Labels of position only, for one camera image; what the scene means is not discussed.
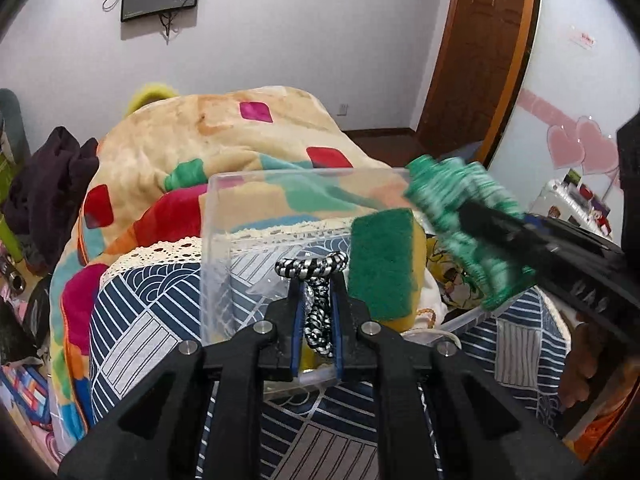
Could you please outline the person's right hand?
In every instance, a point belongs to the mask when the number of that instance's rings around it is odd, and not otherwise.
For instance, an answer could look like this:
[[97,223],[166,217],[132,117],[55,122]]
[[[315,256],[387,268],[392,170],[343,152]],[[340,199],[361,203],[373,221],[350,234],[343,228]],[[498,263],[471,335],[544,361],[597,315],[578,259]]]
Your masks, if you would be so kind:
[[[589,381],[598,370],[599,358],[604,345],[606,333],[602,333],[597,326],[578,318],[579,324],[572,336],[572,348],[566,356],[564,370],[561,376],[558,395],[564,408],[571,408],[579,402],[589,398]],[[630,361],[617,377],[616,388],[605,401],[600,416],[615,412],[625,401],[634,384],[634,378],[628,379],[634,366]]]

